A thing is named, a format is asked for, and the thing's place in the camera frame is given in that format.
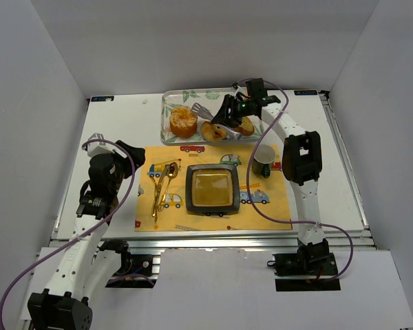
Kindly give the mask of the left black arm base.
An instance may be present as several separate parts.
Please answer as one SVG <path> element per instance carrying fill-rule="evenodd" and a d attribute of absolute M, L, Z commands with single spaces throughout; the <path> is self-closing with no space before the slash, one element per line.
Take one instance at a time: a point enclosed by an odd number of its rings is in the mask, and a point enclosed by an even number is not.
<path fill-rule="evenodd" d="M 156 284 L 156 279 L 152 279 L 152 254 L 132 254 L 128 242 L 120 239 L 103 241 L 97 251 L 113 251 L 120 259 L 120 268 L 109 279 L 106 287 L 152 289 Z"/>

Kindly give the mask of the golden croissant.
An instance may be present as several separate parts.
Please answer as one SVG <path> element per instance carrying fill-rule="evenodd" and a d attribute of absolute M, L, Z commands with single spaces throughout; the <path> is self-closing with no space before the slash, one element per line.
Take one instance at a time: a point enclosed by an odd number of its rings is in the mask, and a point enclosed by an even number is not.
<path fill-rule="evenodd" d="M 202 137 L 207 142 L 220 142 L 226 137 L 226 131 L 217 124 L 211 124 L 209 121 L 202 123 L 200 127 Z"/>

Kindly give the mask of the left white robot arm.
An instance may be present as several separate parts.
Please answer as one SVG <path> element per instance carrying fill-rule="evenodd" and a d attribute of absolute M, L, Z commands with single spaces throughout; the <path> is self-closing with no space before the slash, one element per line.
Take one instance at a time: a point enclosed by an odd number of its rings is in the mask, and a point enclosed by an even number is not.
<path fill-rule="evenodd" d="M 34 329 L 89 329 L 92 299 L 126 268 L 127 245 L 101 239 L 125 202 L 118 198 L 122 182 L 134 180 L 145 163 L 145 149 L 96 136 L 82 148 L 89 157 L 89 179 L 81 187 L 72 237 L 49 255 L 60 254 L 59 264 L 45 287 L 28 298 Z"/>

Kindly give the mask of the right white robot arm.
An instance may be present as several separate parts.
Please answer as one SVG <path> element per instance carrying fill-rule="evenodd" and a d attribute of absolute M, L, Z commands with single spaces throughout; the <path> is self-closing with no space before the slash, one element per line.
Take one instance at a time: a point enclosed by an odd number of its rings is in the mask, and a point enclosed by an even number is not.
<path fill-rule="evenodd" d="M 322 170 L 321 138 L 316 131 L 307 131 L 287 114 L 290 100 L 281 91 L 285 103 L 270 95 L 262 78 L 246 79 L 246 93 L 238 82 L 234 94 L 224 97 L 220 110 L 212 120 L 235 128 L 248 116 L 257 116 L 283 142 L 282 171 L 295 196 L 298 221 L 297 260 L 307 272 L 329 256 L 329 247 L 322 229 L 317 196 Z"/>

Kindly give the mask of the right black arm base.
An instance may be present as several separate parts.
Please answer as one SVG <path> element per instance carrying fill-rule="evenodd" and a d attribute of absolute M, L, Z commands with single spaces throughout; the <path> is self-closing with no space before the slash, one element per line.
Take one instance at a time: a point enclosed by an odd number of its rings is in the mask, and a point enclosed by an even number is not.
<path fill-rule="evenodd" d="M 295 253 L 274 254 L 266 262 L 275 275 L 277 292 L 336 292 L 341 289 L 335 256 L 326 239 L 299 244 Z"/>

